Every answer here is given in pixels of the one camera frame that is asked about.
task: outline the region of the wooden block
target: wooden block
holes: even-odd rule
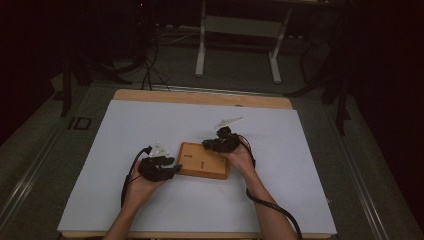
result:
[[[182,164],[178,174],[194,177],[227,179],[228,160],[205,150],[202,144],[183,142],[177,164]]]

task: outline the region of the white tabletop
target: white tabletop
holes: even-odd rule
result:
[[[215,138],[214,126],[236,117],[244,120],[230,127],[249,140],[258,174],[279,205],[304,234],[335,234],[295,110],[119,100],[108,107],[58,230],[69,236],[106,232],[119,212],[125,176],[142,148],[158,141],[177,157],[181,142]],[[176,175],[140,210],[131,231],[157,237],[243,234],[258,233],[259,226],[241,176],[230,169],[227,180]]]

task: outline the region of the table leg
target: table leg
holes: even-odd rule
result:
[[[283,39],[284,39],[284,34],[286,32],[286,29],[287,29],[287,24],[289,22],[291,12],[292,12],[292,8],[289,8],[287,10],[284,22],[281,24],[281,28],[280,28],[280,31],[278,33],[275,48],[272,52],[269,52],[269,62],[271,64],[272,78],[273,78],[275,84],[281,83],[280,70],[278,69],[278,63],[277,63],[277,55],[278,55],[278,52],[280,51],[280,46],[281,46],[281,43],[283,42]]]
[[[200,19],[200,46],[197,55],[196,76],[203,76],[203,66],[205,65],[205,21],[206,21],[206,0],[202,0],[202,16]]]

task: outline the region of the gray floor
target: gray floor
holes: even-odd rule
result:
[[[167,84],[172,91],[225,90],[282,96],[305,86],[299,59],[307,43],[302,40],[289,39],[283,44],[278,57],[283,83],[275,85],[265,50],[268,42],[262,42],[260,47],[240,48],[228,44],[228,39],[208,36],[204,76],[197,78],[194,76],[197,39],[175,41],[177,38],[159,39],[161,45],[155,63],[159,76],[169,78]],[[135,82],[130,88],[140,87],[144,73],[142,70],[126,77]],[[152,78],[154,83],[160,83],[157,75],[152,74]],[[58,238],[56,228],[67,199],[108,103],[122,87],[102,79],[90,87],[74,86],[73,109],[67,118],[59,117],[61,102],[48,100],[1,146],[0,203],[9,206],[0,218],[7,220],[1,225],[1,239]],[[163,84],[153,88],[166,90]],[[321,92],[322,89],[316,89],[291,101],[299,112],[330,200],[338,231],[331,239],[424,239],[354,98],[348,98],[347,110],[352,119],[345,121],[346,136],[342,137],[334,125],[335,106],[322,105]],[[89,130],[67,129],[72,117],[92,118],[93,122]],[[26,175],[30,166],[39,169],[37,174]],[[25,183],[30,183],[22,191],[25,201],[10,207],[7,203],[15,187]]]

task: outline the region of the hand-held gripper device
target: hand-held gripper device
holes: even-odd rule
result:
[[[221,127],[216,132],[216,135],[218,135],[218,138],[207,139],[202,142],[202,145],[206,150],[212,150],[214,152],[221,152],[221,153],[231,153],[241,144],[249,152],[253,162],[253,167],[256,167],[256,160],[253,158],[252,149],[250,147],[249,142],[247,141],[245,137],[238,135],[237,133],[231,133],[231,129],[228,126]],[[284,214],[293,223],[294,228],[296,229],[296,232],[297,232],[298,239],[300,240],[303,239],[299,224],[297,223],[293,215],[291,215],[288,211],[278,206],[277,204],[270,203],[270,202],[254,197],[249,192],[249,189],[247,188],[246,188],[246,195],[250,200]]]
[[[141,156],[141,154],[143,153],[146,153],[149,156],[146,158],[143,158],[141,160],[140,165],[138,166],[137,171],[140,173],[140,175],[138,177],[130,179],[134,166],[136,162],[138,161],[139,157]],[[164,166],[171,165],[175,160],[175,158],[166,157],[167,155],[168,155],[168,151],[166,151],[159,143],[156,143],[154,145],[154,148],[152,148],[151,146],[147,148],[143,148],[137,154],[137,156],[135,157],[131,165],[131,169],[129,173],[125,178],[124,187],[122,188],[122,193],[121,193],[121,206],[124,204],[124,201],[125,201],[125,194],[127,192],[128,184],[130,184],[135,179],[142,176],[151,182],[165,181],[168,179],[172,179],[175,173],[181,170],[182,165],[175,165],[171,168],[164,167]]]

